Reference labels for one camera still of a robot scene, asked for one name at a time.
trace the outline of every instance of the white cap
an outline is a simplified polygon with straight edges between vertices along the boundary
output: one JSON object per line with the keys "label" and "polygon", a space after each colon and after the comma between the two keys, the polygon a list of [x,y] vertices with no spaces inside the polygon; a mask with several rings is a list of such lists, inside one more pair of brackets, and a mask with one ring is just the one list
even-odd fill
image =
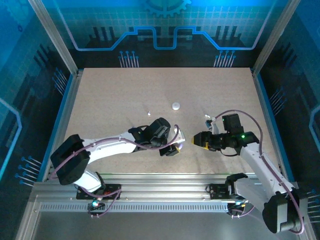
{"label": "white cap", "polygon": [[172,103],[172,109],[173,110],[179,110],[180,109],[180,103],[178,103],[178,102]]}

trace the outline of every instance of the cable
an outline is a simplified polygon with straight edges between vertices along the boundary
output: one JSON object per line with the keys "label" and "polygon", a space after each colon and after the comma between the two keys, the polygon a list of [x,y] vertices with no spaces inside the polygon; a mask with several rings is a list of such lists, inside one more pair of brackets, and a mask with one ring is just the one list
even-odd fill
{"label": "cable", "polygon": [[52,179],[53,175],[55,175],[68,161],[70,161],[72,158],[74,158],[75,156],[77,156],[80,152],[84,151],[84,150],[87,150],[89,148],[92,148],[93,146],[97,145],[97,144],[101,144],[101,143],[105,143],[105,142],[109,142],[109,141],[125,141],[127,143],[130,143],[130,144],[134,144],[136,145],[137,147],[139,148],[142,148],[142,149],[146,149],[146,150],[160,150],[160,149],[164,149],[168,146],[170,146],[171,144],[174,143],[174,141],[177,139],[178,135],[179,135],[179,126],[178,125],[174,125],[175,128],[176,128],[176,134],[174,136],[174,138],[168,142],[167,144],[163,145],[163,146],[158,146],[158,147],[148,147],[148,146],[144,146],[144,145],[141,145],[139,143],[136,143],[134,141],[131,141],[129,139],[126,139],[126,138],[121,138],[120,137],[108,137],[108,138],[104,138],[104,139],[101,139],[101,140],[98,140],[98,141],[95,141],[87,146],[84,146],[82,148],[80,148],[79,150],[75,151],[73,154],[71,154],[70,156],[68,156],[62,163],[59,164],[59,166],[57,166],[55,168],[55,170],[51,173],[51,175],[49,176],[49,180]]}
{"label": "cable", "polygon": [[238,156],[237,153],[235,153],[235,154],[230,154],[230,155],[224,154],[221,149],[220,149],[220,153],[221,153],[223,156],[226,156],[226,157],[235,157],[235,156]]}
{"label": "cable", "polygon": [[241,215],[239,215],[239,218],[242,218],[242,217],[247,216],[248,214],[250,214],[254,209],[255,209],[255,206],[253,206],[253,207],[252,207],[249,211],[247,211],[246,213],[244,213],[245,210],[241,211],[241,210],[239,210],[239,209],[232,209],[231,211],[235,211],[235,212],[241,213]]}
{"label": "cable", "polygon": [[96,218],[99,218],[99,217],[102,217],[103,215],[105,215],[110,209],[111,207],[114,205],[116,199],[119,197],[120,193],[121,193],[121,189],[118,189],[118,190],[115,190],[111,193],[108,193],[108,194],[105,194],[105,195],[95,195],[95,194],[92,194],[91,192],[87,191],[85,188],[81,188],[86,194],[89,194],[91,196],[104,196],[104,197],[109,197],[111,195],[114,195],[116,194],[115,198],[113,199],[113,201],[111,202],[111,204],[109,205],[109,207],[103,212],[103,213],[97,213],[96,215],[94,215],[90,210],[88,211],[88,213],[92,216],[92,217],[96,217]]}
{"label": "cable", "polygon": [[301,225],[301,228],[299,231],[295,231],[295,230],[289,230],[290,232],[294,233],[294,234],[297,234],[297,235],[300,235],[304,232],[305,230],[305,224],[304,224],[304,219],[302,217],[302,213],[300,211],[300,208],[298,206],[298,203],[297,201],[295,200],[295,197],[292,195],[291,191],[289,190],[289,188],[282,182],[281,178],[277,175],[277,173],[273,170],[273,168],[269,165],[269,163],[267,162],[267,160],[265,159],[265,157],[263,156],[263,152],[262,152],[262,141],[264,139],[264,134],[263,134],[263,131],[262,131],[262,128],[261,126],[259,125],[259,123],[257,122],[257,120],[251,116],[250,114],[246,113],[245,111],[241,111],[241,110],[236,110],[236,109],[232,109],[232,110],[227,110],[227,111],[224,111],[222,113],[220,113],[219,115],[217,115],[215,117],[215,119],[218,119],[219,117],[221,117],[222,115],[226,114],[226,113],[230,113],[230,112],[239,112],[239,113],[242,113],[246,116],[248,116],[249,118],[251,118],[254,123],[256,124],[256,126],[258,127],[259,129],[259,132],[260,132],[260,141],[259,141],[259,155],[263,161],[263,163],[266,165],[266,167],[270,170],[270,172],[272,173],[272,175],[277,179],[277,181],[279,182],[279,184],[286,190],[286,192],[288,193],[288,195],[290,196],[291,200],[292,200],[292,203],[296,209],[296,212],[298,214],[298,217],[299,217],[299,221],[300,221],[300,225]]}

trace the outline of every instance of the glass wall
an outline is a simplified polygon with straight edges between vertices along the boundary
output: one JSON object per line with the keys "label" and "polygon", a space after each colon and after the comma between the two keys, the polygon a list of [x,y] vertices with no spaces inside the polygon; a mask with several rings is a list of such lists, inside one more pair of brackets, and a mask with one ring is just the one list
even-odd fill
{"label": "glass wall", "polygon": [[261,70],[293,176],[320,234],[320,2],[303,0]]}
{"label": "glass wall", "polygon": [[252,67],[287,0],[44,0],[79,68]]}
{"label": "glass wall", "polygon": [[0,235],[14,239],[69,71],[27,0],[0,0]]}

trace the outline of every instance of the wooden table surface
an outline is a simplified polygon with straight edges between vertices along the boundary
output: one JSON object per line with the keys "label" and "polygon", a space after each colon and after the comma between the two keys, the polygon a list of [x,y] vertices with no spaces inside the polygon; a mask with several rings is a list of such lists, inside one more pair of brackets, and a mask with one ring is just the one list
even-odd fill
{"label": "wooden table surface", "polygon": [[[174,102],[181,105],[178,111],[172,110]],[[252,173],[239,156],[226,157],[191,144],[195,134],[207,131],[205,114],[216,116],[229,109],[256,118],[264,133],[263,150],[276,164],[249,68],[85,68],[65,138],[72,134],[83,139],[111,137],[163,117],[184,132],[180,154],[160,157],[152,150],[118,154],[89,168],[99,173]],[[252,120],[241,114],[240,120],[245,131],[260,137]],[[224,132],[221,120],[218,127]]]}

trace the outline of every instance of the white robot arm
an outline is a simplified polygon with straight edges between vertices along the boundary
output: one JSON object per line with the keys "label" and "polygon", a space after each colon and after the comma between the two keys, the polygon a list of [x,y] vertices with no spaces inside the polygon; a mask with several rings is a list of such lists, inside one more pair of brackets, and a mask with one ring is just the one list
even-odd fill
{"label": "white robot arm", "polygon": [[[224,186],[209,185],[210,198],[213,200],[223,196],[240,202],[249,201],[262,212],[266,226],[273,233],[293,228],[303,229],[300,216],[307,215],[307,194],[301,189],[295,189],[266,153],[262,152],[261,155],[260,141],[252,132],[244,132],[238,114],[224,115],[222,120],[226,133],[203,131],[193,137],[193,144],[213,152],[225,148],[235,149],[235,155],[241,156],[250,165],[261,185],[254,184],[244,173],[233,174],[227,177]],[[207,120],[206,124],[210,127],[212,121]]]}
{"label": "white robot arm", "polygon": [[[168,144],[168,138],[177,136]],[[151,125],[133,127],[128,131],[101,139],[81,139],[79,135],[70,136],[50,157],[56,169],[74,152],[79,154],[72,157],[57,172],[61,185],[76,184],[90,193],[104,185],[99,173],[90,171],[87,166],[101,158],[117,154],[129,154],[148,148],[159,149],[161,156],[173,156],[179,153],[178,144],[185,141],[182,131],[171,126],[164,118],[155,120]]]}

